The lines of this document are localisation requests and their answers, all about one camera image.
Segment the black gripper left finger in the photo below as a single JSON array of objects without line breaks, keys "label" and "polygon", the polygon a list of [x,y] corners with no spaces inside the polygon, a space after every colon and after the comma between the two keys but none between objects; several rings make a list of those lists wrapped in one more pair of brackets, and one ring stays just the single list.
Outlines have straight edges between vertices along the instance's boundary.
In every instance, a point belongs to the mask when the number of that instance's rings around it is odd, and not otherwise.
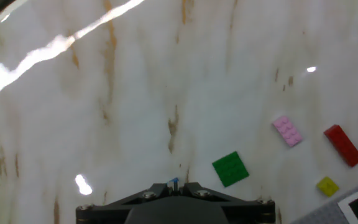
[{"label": "black gripper left finger", "polygon": [[107,205],[80,205],[75,210],[76,224],[125,223],[130,211],[138,205],[169,197],[173,188],[168,184],[153,184],[149,189]]}]

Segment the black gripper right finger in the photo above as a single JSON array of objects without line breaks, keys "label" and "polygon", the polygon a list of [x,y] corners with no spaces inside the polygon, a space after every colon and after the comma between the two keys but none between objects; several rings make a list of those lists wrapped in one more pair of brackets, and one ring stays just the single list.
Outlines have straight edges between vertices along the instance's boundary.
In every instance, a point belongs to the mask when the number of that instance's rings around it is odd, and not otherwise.
[{"label": "black gripper right finger", "polygon": [[243,200],[202,187],[197,182],[180,187],[180,195],[217,206],[228,223],[275,223],[275,202],[269,200]]}]

